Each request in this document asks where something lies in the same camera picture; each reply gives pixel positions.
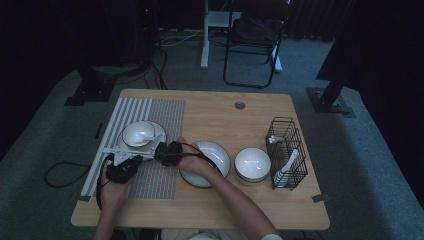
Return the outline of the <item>black stand base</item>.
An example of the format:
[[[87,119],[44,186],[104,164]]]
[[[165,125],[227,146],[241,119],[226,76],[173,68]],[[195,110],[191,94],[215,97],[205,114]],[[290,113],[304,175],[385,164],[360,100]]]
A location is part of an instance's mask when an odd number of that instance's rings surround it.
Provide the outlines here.
[[[81,82],[65,106],[83,106],[86,102],[107,102],[117,79],[97,72],[92,67],[79,67]]]

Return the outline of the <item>round grey stand base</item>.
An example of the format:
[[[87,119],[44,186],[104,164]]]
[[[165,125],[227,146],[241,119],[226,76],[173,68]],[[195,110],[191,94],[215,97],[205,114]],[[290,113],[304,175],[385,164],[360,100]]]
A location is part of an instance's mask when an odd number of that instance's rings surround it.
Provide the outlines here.
[[[148,67],[148,64],[137,63],[124,66],[95,66],[94,70],[101,76],[122,78],[140,75],[144,73]]]

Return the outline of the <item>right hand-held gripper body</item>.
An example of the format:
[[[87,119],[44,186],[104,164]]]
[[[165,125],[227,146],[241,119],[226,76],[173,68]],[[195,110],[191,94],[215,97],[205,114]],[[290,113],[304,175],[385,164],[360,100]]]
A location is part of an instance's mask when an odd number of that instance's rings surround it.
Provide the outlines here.
[[[156,155],[164,155],[164,166],[177,166],[182,158],[182,144],[178,141],[172,141],[167,144],[165,142],[160,142],[165,144],[165,149],[162,153],[154,153],[154,159]]]

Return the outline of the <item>black folding chair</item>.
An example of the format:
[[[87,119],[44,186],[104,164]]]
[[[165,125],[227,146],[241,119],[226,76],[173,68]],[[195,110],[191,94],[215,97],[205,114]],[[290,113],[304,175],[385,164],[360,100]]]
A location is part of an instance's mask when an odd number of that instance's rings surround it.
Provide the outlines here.
[[[291,6],[290,0],[228,0],[228,11],[232,15],[234,11],[248,13],[262,19],[283,21],[283,27],[278,36],[273,40],[249,41],[237,36],[233,27],[234,19],[229,16],[229,26],[226,37],[224,55],[223,80],[227,85],[264,89],[268,87],[277,70],[278,54],[281,46],[285,23],[289,19]],[[228,62],[231,53],[252,54],[266,56],[265,64],[271,67],[268,81],[264,85],[234,82],[228,79]]]

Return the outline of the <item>person's light clothing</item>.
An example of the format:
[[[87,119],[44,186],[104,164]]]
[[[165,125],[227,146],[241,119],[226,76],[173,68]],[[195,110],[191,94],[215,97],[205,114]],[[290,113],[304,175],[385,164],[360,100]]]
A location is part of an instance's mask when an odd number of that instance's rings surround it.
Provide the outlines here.
[[[276,232],[243,232],[222,229],[163,229],[162,240],[283,240]]]

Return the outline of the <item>small white bowl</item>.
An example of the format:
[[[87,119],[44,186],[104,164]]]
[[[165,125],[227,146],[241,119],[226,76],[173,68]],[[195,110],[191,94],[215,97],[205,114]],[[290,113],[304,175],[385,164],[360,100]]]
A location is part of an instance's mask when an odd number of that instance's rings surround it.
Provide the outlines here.
[[[155,128],[155,136],[153,138],[152,141],[148,142],[146,145],[141,146],[141,147],[130,147],[128,145],[126,145],[122,139],[122,132],[118,135],[118,139],[117,139],[117,146],[121,149],[125,149],[125,150],[135,150],[135,151],[142,151],[142,152],[153,152],[155,153],[155,150],[157,148],[157,146],[159,145],[160,142],[166,142],[166,133],[165,130],[163,129],[162,126],[160,126],[159,124],[152,122],[152,121],[147,121],[150,122],[154,128]]]

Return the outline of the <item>black curtain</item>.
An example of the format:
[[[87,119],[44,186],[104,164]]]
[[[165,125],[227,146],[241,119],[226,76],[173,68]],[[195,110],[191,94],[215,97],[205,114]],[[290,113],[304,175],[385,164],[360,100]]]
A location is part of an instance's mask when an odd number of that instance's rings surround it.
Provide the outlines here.
[[[424,207],[424,0],[355,0],[317,78],[360,93]]]

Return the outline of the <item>grey striped placemat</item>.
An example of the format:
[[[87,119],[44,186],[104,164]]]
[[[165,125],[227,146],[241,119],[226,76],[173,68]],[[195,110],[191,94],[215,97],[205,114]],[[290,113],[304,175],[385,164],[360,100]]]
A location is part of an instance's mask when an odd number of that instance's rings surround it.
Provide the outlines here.
[[[109,149],[124,148],[122,130],[136,121],[150,121],[162,127],[165,143],[170,143],[182,134],[185,101],[166,99],[119,98],[106,131],[94,157],[91,169],[81,191],[82,197],[93,197],[97,178]],[[175,198],[178,171],[165,167],[156,160],[143,158],[143,163],[132,182],[128,197],[133,199]]]

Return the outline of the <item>dark cloth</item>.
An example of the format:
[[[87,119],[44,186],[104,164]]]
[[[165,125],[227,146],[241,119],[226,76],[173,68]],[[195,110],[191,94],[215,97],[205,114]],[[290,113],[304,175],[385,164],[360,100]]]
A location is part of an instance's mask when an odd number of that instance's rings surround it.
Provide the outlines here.
[[[249,41],[273,41],[283,27],[283,21],[262,19],[248,13],[233,22],[235,33],[243,40]]]

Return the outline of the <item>black metal stand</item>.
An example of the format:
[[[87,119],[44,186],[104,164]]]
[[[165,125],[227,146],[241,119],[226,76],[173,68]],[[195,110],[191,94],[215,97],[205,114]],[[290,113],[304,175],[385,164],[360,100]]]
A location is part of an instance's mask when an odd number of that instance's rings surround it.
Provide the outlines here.
[[[344,118],[355,118],[351,107],[348,107],[341,96],[343,83],[330,81],[325,88],[308,87],[306,92],[316,112],[341,114]]]

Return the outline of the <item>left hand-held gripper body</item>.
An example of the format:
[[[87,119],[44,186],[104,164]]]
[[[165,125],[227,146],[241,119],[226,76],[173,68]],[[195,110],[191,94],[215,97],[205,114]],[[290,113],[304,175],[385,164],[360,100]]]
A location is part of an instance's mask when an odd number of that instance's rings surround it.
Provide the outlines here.
[[[113,153],[109,153],[106,160],[111,161],[106,168],[106,178],[114,183],[125,184],[136,174],[136,161],[133,158],[127,159],[117,166],[113,163],[115,160]]]

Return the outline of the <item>black wire basket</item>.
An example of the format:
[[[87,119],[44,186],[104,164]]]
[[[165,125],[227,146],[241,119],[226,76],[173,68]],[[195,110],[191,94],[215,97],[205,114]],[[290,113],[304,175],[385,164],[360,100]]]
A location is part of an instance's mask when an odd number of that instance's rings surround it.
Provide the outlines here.
[[[268,137],[270,135],[282,136],[285,138],[285,142],[269,144]],[[266,134],[265,143],[267,154],[271,160],[270,176],[273,189],[282,189],[275,187],[274,176],[287,163],[292,151],[294,149],[299,151],[299,156],[289,171],[288,183],[284,187],[290,190],[295,189],[308,175],[305,146],[295,121],[289,117],[274,117]]]

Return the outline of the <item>person's left hand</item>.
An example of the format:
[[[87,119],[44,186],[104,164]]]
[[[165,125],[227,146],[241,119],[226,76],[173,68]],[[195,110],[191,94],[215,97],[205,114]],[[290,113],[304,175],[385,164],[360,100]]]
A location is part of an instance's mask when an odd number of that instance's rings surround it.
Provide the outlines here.
[[[115,183],[106,177],[106,168],[103,168],[100,180],[100,207],[102,211],[118,209],[124,202],[131,180],[127,183]]]

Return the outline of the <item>dark pleated curtain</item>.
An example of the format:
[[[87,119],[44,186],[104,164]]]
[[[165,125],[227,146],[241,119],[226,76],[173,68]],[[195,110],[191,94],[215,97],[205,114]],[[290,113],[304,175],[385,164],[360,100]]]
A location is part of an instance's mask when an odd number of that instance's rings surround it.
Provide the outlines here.
[[[291,12],[286,35],[297,39],[333,40],[336,0],[290,0]]]

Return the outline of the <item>person's right hand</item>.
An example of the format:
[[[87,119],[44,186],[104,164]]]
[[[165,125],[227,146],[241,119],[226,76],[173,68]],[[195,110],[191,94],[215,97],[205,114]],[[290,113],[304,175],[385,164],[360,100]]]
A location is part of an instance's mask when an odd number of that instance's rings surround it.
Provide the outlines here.
[[[200,153],[198,146],[189,144],[183,137],[179,137],[177,141],[182,144],[183,153],[186,153],[186,156],[183,156],[177,165],[178,168],[208,179],[215,169],[206,160],[198,156]]]

